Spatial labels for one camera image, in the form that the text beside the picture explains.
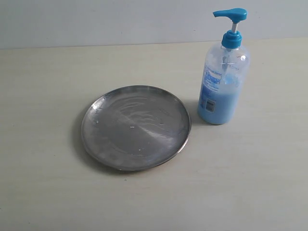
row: soap dispenser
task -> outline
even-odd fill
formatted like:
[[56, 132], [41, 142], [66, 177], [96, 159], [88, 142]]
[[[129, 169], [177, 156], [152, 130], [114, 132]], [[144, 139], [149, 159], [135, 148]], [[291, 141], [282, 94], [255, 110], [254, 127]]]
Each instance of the soap dispenser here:
[[198, 114], [206, 122], [219, 125], [229, 122], [234, 115], [250, 56], [241, 45], [242, 35], [237, 31], [238, 23], [246, 19], [247, 11], [235, 8], [216, 11], [213, 15], [230, 18], [232, 29], [223, 35], [221, 43], [207, 52]]

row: pump nozzle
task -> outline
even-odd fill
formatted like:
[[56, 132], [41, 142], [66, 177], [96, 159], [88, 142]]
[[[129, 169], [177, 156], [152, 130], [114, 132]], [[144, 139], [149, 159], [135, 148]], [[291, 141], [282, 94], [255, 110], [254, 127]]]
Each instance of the pump nozzle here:
[[234, 8], [225, 11], [215, 11], [213, 12], [213, 15], [215, 17], [228, 17], [233, 22], [232, 29], [224, 34], [221, 44], [229, 49], [239, 47], [242, 42], [242, 36], [241, 33], [237, 31], [237, 24], [246, 19], [247, 10], [242, 8]]

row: steel plate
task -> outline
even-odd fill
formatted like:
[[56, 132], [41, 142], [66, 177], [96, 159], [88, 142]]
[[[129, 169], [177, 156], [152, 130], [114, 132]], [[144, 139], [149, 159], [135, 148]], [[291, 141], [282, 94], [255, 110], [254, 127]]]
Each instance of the steel plate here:
[[86, 151], [124, 171], [158, 166], [181, 151], [191, 120], [170, 92], [150, 86], [113, 90], [95, 101], [82, 121]]

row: table surface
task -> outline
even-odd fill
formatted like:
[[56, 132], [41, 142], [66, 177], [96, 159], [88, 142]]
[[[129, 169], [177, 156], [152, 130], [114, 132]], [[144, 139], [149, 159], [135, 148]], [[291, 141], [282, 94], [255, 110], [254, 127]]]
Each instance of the table surface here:
[[[231, 122], [196, 113], [213, 42], [0, 51], [2, 231], [306, 231], [308, 38], [247, 41], [252, 62]], [[152, 85], [192, 118], [171, 161], [107, 169], [80, 142], [102, 94]]]

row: barcode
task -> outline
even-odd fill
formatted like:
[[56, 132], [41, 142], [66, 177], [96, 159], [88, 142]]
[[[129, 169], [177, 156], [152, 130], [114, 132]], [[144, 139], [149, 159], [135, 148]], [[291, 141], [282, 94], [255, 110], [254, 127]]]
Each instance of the barcode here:
[[211, 101], [209, 99], [207, 99], [206, 101], [206, 110], [210, 111], [210, 112], [213, 112], [214, 111], [214, 108], [215, 108], [215, 102], [214, 101]]

